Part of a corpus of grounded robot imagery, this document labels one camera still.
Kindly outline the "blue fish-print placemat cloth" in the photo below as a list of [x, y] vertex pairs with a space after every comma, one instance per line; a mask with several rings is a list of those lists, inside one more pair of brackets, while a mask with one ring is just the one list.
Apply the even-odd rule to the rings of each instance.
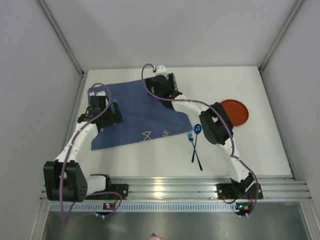
[[109, 84], [123, 122], [108, 126], [91, 143], [93, 151], [186, 133], [192, 124], [186, 114], [163, 106], [148, 95], [141, 80]]

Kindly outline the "blue metallic spoon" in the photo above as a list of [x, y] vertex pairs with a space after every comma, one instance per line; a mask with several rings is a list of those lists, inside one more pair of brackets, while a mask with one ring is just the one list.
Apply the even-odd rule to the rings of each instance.
[[194, 150], [193, 150], [193, 155], [192, 155], [192, 159], [191, 159], [191, 162], [193, 163], [194, 162], [194, 159], [195, 159], [195, 156], [197, 155], [197, 151], [196, 151], [196, 146], [197, 146], [197, 140], [198, 140], [198, 135], [201, 133], [202, 131], [202, 126], [200, 124], [196, 124], [194, 126], [194, 132], [196, 134], [196, 137], [195, 137], [195, 143], [194, 143]]

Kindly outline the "blue metallic fork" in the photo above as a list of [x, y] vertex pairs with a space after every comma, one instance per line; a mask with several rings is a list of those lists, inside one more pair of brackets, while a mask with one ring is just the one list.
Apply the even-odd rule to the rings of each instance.
[[203, 167], [200, 163], [200, 160], [199, 160], [199, 157], [198, 157], [198, 154], [197, 154], [197, 151], [196, 151], [196, 145], [194, 143], [194, 137], [193, 137], [193, 134], [191, 131], [188, 131], [187, 132], [187, 136], [188, 136], [188, 140], [191, 142], [192, 146], [193, 146], [193, 153], [192, 153], [192, 157], [191, 157], [191, 162], [193, 163], [195, 161], [195, 157], [197, 158], [197, 161], [198, 161], [198, 165], [199, 165], [199, 169], [201, 171], [203, 171]]

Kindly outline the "red plate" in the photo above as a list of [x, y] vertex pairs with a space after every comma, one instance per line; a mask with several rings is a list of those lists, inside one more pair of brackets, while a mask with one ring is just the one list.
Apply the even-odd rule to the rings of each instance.
[[249, 111], [242, 102], [235, 99], [226, 99], [220, 104], [223, 106], [234, 127], [243, 125], [249, 119]]

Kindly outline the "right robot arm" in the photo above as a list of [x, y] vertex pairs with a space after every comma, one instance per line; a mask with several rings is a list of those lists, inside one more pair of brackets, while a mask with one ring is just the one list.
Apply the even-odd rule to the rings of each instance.
[[220, 151], [227, 167], [231, 183], [223, 184], [223, 189], [228, 188], [232, 194], [240, 197], [248, 195], [250, 191], [259, 193], [257, 177], [240, 158], [234, 140], [234, 126], [219, 102], [209, 105], [187, 98], [175, 89], [171, 74], [156, 74], [141, 80], [149, 96], [156, 98], [165, 108], [183, 113], [192, 123], [201, 125], [205, 139]]

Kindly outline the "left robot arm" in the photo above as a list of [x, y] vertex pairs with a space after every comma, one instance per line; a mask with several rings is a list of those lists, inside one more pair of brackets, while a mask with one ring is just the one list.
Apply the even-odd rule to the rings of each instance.
[[89, 94], [89, 105], [78, 118], [70, 140], [55, 160], [44, 164], [45, 190], [50, 201], [83, 202], [88, 196], [112, 191], [109, 175], [89, 173], [81, 165], [98, 134], [122, 122], [117, 101], [110, 101], [105, 91]]

